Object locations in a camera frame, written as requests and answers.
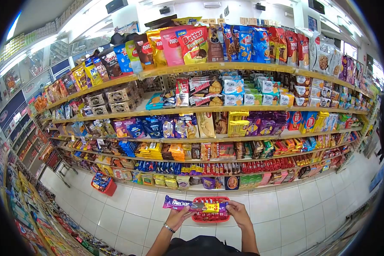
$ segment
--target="left hand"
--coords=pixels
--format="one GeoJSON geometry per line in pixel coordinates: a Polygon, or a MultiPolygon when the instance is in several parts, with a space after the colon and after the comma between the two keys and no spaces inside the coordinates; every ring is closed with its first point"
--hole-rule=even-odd
{"type": "Polygon", "coordinates": [[[185,219],[196,214],[196,212],[189,212],[188,213],[189,209],[190,209],[189,205],[184,207],[179,212],[177,210],[171,209],[171,212],[169,213],[166,224],[170,228],[172,228],[174,231],[177,231],[185,219]]]}

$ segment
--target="pink snack package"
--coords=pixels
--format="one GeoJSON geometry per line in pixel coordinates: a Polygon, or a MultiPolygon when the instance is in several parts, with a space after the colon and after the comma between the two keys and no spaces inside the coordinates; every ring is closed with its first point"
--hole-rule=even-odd
{"type": "Polygon", "coordinates": [[[190,26],[176,26],[160,31],[162,46],[164,47],[164,55],[168,62],[168,66],[184,65],[182,49],[176,37],[175,31],[190,26]]]}

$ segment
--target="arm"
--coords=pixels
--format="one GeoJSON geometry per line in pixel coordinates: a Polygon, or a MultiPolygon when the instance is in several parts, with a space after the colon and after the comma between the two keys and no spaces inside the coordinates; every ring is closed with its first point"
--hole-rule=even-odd
{"type": "MultiPolygon", "coordinates": [[[[196,212],[189,212],[190,206],[184,207],[180,212],[177,212],[174,209],[171,209],[169,213],[168,219],[165,222],[170,228],[174,231],[177,231],[182,225],[183,221],[192,215],[196,214],[196,212]]],[[[173,233],[163,226],[158,236],[155,239],[154,244],[146,256],[162,256],[168,250],[169,243],[171,242],[173,233]]]]}
{"type": "Polygon", "coordinates": [[[253,224],[247,214],[244,204],[235,201],[227,202],[229,204],[226,206],[226,209],[229,214],[235,218],[235,221],[242,232],[242,252],[253,252],[259,254],[253,224]]]}

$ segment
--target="ceiling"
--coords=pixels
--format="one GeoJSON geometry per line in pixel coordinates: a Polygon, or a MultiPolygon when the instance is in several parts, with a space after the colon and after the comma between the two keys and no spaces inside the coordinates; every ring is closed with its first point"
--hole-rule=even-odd
{"type": "Polygon", "coordinates": [[[27,0],[22,7],[14,36],[43,27],[55,21],[75,0],[27,0]]]}

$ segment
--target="better fun bites package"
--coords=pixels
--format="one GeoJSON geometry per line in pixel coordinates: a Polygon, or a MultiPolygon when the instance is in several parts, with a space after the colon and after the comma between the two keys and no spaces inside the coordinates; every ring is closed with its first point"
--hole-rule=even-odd
{"type": "Polygon", "coordinates": [[[185,64],[205,63],[208,55],[206,27],[189,27],[176,31],[185,64]]]}

